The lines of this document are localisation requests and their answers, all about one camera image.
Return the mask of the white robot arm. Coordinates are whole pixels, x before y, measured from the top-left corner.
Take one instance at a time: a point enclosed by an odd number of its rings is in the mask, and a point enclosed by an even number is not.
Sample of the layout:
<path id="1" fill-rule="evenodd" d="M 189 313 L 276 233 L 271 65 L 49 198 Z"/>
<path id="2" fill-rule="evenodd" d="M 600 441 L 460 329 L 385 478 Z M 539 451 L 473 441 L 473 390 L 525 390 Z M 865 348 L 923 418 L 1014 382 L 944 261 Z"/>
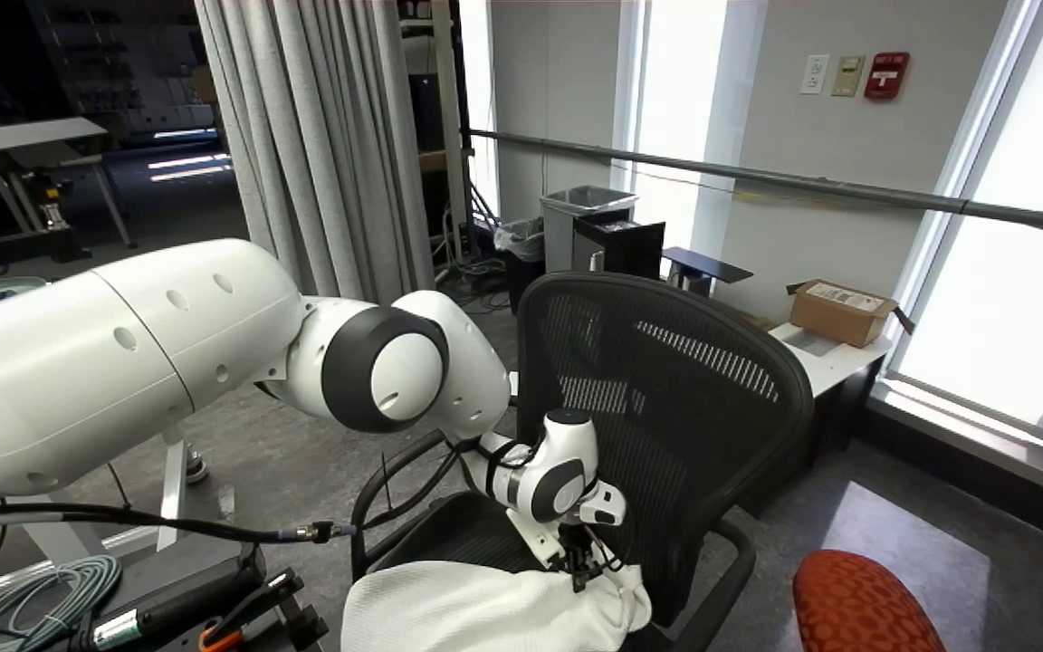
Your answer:
<path id="1" fill-rule="evenodd" d="M 311 298 L 247 238 L 0 294 L 0 498 L 63 489 L 239 384 L 361 435 L 434 428 L 546 569 L 573 525 L 625 519 L 591 418 L 501 430 L 512 372 L 451 298 Z"/>

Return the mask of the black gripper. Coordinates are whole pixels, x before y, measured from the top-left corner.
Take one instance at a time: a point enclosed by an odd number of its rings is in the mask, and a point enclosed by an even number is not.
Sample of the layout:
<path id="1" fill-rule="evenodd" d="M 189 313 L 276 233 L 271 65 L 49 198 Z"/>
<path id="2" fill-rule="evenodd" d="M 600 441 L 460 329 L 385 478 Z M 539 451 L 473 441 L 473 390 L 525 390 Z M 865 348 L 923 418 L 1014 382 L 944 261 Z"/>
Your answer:
<path id="1" fill-rule="evenodd" d="M 559 542 L 561 542 L 559 560 L 561 574 L 591 581 L 605 569 L 605 541 L 591 525 L 579 521 L 561 525 Z"/>

